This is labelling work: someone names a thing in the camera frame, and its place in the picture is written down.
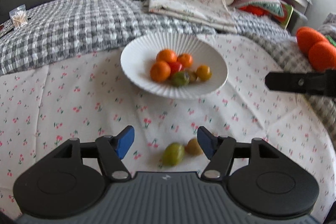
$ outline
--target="white tablecloth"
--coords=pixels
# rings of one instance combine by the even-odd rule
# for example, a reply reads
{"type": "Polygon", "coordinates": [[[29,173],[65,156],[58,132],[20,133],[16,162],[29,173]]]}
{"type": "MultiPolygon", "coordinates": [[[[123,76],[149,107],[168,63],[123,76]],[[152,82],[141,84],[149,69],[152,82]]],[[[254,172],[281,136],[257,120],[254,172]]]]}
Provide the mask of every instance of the white tablecloth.
{"type": "MultiPolygon", "coordinates": [[[[229,69],[217,94],[195,101],[170,100],[143,92],[123,75],[121,49],[68,59],[36,70],[0,77],[0,210],[15,218],[15,179],[71,137],[94,141],[135,128],[135,142],[123,160],[138,170],[201,172],[204,155],[186,156],[174,168],[160,157],[171,142],[186,144],[205,126],[215,136],[239,142],[261,137],[317,179],[320,195],[313,216],[323,222],[335,199],[335,151],[312,109],[300,95],[270,92],[263,79],[279,70],[272,58],[244,37],[199,36],[219,50],[229,69]]],[[[87,165],[98,169],[94,160],[87,165]]],[[[247,164],[235,160],[234,169],[247,164]]]]}

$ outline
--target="orange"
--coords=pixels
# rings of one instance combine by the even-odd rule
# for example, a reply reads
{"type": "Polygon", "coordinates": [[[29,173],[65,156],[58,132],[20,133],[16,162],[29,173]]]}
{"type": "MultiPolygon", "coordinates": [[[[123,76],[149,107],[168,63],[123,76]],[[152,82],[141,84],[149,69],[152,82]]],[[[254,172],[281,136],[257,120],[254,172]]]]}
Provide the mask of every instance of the orange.
{"type": "Polygon", "coordinates": [[[308,60],[311,66],[319,72],[336,69],[336,47],[329,42],[317,42],[309,50],[308,60]]]}
{"type": "Polygon", "coordinates": [[[164,82],[170,76],[170,66],[165,61],[158,61],[152,66],[150,75],[153,81],[164,82]]]}
{"type": "Polygon", "coordinates": [[[178,56],[177,61],[180,62],[184,68],[190,68],[193,64],[193,57],[190,54],[181,54],[178,56]]]}
{"type": "Polygon", "coordinates": [[[176,62],[177,55],[174,51],[166,48],[157,54],[156,61],[165,61],[167,63],[176,62]]]}

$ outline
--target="ribbed white bowl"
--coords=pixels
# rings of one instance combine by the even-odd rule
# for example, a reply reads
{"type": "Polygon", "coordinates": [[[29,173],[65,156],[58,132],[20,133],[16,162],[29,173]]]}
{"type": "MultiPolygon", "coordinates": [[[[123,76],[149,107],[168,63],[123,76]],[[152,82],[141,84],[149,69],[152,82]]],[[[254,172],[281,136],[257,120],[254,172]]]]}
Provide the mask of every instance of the ribbed white bowl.
{"type": "Polygon", "coordinates": [[[121,54],[121,67],[125,75],[138,87],[150,93],[172,99],[198,99],[219,90],[226,82],[228,71],[221,54],[195,36],[178,33],[152,33],[130,42],[121,54]],[[177,54],[184,52],[193,56],[193,70],[207,65],[212,77],[183,87],[155,83],[150,69],[159,51],[169,48],[177,54]]]}

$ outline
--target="floral fabric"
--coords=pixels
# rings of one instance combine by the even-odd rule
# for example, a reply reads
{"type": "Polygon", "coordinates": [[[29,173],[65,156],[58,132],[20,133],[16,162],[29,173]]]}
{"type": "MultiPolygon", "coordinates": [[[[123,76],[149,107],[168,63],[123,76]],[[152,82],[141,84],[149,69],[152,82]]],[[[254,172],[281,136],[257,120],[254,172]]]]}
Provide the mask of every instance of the floral fabric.
{"type": "MultiPolygon", "coordinates": [[[[94,141],[135,128],[123,162],[136,171],[197,171],[207,158],[186,156],[162,166],[172,142],[186,144],[199,126],[239,142],[263,138],[313,174],[320,195],[312,215],[323,222],[335,200],[335,151],[327,131],[303,96],[270,92],[264,77],[280,70],[255,42],[235,35],[199,38],[226,59],[229,77],[216,94],[194,101],[157,97],[132,85],[120,68],[121,49],[76,56],[36,70],[0,77],[0,210],[19,215],[12,187],[37,160],[71,137],[94,141]]],[[[85,164],[98,169],[95,160],[85,164]]],[[[247,164],[235,160],[233,170],[247,164]]]]}

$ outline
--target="green tomato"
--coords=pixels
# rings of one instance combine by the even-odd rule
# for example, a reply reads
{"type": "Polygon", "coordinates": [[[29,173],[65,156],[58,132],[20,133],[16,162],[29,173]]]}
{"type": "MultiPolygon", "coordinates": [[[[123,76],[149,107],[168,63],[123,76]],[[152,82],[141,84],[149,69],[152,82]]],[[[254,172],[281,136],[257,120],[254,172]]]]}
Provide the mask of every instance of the green tomato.
{"type": "Polygon", "coordinates": [[[180,143],[171,143],[162,156],[162,164],[168,166],[178,165],[184,157],[184,146],[180,143]]]}
{"type": "Polygon", "coordinates": [[[171,77],[171,82],[174,86],[183,86],[189,84],[189,75],[185,71],[179,71],[171,77]]]}

